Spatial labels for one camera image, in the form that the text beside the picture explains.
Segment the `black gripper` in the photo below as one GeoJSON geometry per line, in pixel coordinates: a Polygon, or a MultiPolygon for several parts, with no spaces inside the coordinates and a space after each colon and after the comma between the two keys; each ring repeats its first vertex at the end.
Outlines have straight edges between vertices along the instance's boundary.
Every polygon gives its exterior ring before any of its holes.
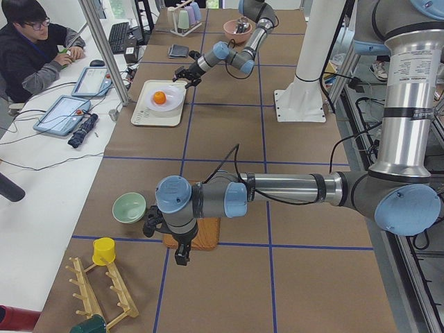
{"type": "Polygon", "coordinates": [[[188,69],[185,67],[180,67],[174,72],[173,82],[184,78],[189,82],[185,85],[185,88],[188,89],[190,87],[196,87],[201,83],[201,77],[205,74],[205,71],[202,70],[198,63],[193,63],[188,69]]]}
{"type": "Polygon", "coordinates": [[[179,266],[188,265],[190,258],[192,240],[198,234],[198,228],[193,227],[189,232],[184,234],[172,234],[173,238],[178,242],[178,249],[175,252],[175,261],[179,266]]]}

